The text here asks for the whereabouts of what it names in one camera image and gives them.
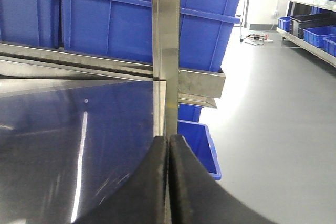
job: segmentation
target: blue plastic crate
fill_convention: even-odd
[[[198,122],[200,120],[202,107],[180,104],[178,119],[184,121]]]
[[[324,50],[336,57],[336,36],[323,38]]]
[[[312,6],[310,14],[319,14],[319,13],[327,13],[327,12],[329,12],[329,10]]]
[[[180,66],[217,72],[239,0],[181,0]],[[66,50],[152,62],[151,0],[63,0]]]
[[[289,31],[290,16],[278,18],[278,27],[284,31]]]
[[[205,124],[179,120],[178,133],[183,135],[198,160],[215,180],[222,178],[217,153]]]
[[[303,39],[319,48],[323,48],[324,37],[336,36],[336,27],[334,26],[322,26],[304,29]]]
[[[0,40],[57,48],[59,8],[60,0],[0,0]]]

